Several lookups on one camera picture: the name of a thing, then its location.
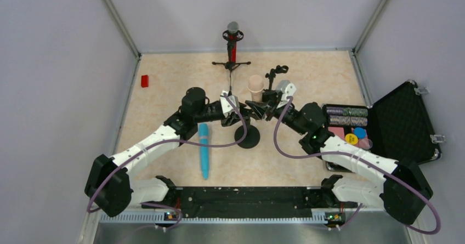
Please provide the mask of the red glitter microphone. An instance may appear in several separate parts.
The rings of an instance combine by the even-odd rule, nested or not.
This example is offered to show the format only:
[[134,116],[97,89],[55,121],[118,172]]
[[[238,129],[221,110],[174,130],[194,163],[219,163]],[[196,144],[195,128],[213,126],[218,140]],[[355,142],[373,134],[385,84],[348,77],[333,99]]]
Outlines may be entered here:
[[236,21],[232,21],[227,26],[228,33],[228,61],[235,63],[236,62],[236,41],[237,41],[237,32],[239,30],[239,25]]

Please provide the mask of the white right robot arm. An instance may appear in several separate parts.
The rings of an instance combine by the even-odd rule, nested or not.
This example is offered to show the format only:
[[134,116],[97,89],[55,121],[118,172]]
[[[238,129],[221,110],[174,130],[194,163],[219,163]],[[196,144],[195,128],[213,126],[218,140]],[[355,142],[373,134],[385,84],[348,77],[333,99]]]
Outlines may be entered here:
[[430,201],[433,190],[415,161],[376,155],[336,136],[325,126],[326,118],[316,102],[296,110],[291,94],[272,91],[270,95],[264,102],[248,100],[246,105],[260,119],[277,118],[274,131],[283,123],[303,135],[299,144],[306,153],[304,158],[321,157],[366,178],[363,182],[336,177],[330,190],[339,201],[383,208],[408,227],[428,207],[440,224],[438,211]]

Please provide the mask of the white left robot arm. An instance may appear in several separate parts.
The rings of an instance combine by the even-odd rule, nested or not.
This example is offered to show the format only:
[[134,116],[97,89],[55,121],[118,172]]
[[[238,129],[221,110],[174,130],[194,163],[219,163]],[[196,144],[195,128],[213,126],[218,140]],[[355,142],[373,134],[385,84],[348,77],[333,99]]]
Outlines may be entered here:
[[128,206],[147,201],[159,202],[168,193],[168,185],[159,178],[137,181],[135,177],[151,162],[191,141],[199,124],[220,121],[223,127],[242,123],[243,135],[230,146],[243,141],[251,111],[237,97],[223,91],[210,102],[200,87],[189,88],[178,110],[142,141],[112,156],[101,154],[92,163],[84,193],[89,197],[86,211],[102,210],[109,217],[122,213]]

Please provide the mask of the shock mount tripod stand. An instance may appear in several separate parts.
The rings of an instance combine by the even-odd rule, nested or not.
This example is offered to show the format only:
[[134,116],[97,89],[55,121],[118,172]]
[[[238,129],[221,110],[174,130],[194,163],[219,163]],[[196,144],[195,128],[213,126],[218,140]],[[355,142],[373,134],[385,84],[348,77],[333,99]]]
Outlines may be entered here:
[[241,65],[250,65],[251,62],[237,62],[237,42],[241,41],[244,34],[239,29],[227,29],[222,34],[223,39],[227,41],[226,49],[228,54],[228,60],[225,63],[212,62],[212,65],[223,65],[226,70],[229,71],[229,92],[232,92],[232,72]]

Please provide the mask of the beige microphone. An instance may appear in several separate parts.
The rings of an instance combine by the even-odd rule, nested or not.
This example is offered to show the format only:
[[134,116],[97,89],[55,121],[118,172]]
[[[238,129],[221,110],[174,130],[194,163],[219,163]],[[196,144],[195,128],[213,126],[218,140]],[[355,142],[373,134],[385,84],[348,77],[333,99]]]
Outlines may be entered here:
[[264,82],[260,75],[252,75],[248,79],[248,90],[251,94],[252,101],[263,101]]

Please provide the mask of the round base mic stand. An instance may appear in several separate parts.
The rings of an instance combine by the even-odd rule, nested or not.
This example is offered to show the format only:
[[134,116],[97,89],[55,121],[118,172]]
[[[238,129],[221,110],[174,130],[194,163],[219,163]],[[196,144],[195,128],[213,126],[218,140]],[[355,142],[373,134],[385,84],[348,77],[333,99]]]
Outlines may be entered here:
[[251,118],[254,114],[249,109],[241,109],[241,115],[246,123],[246,129],[243,126],[239,127],[234,134],[234,139],[237,145],[243,149],[251,149],[260,142],[260,132],[257,127],[251,124]]

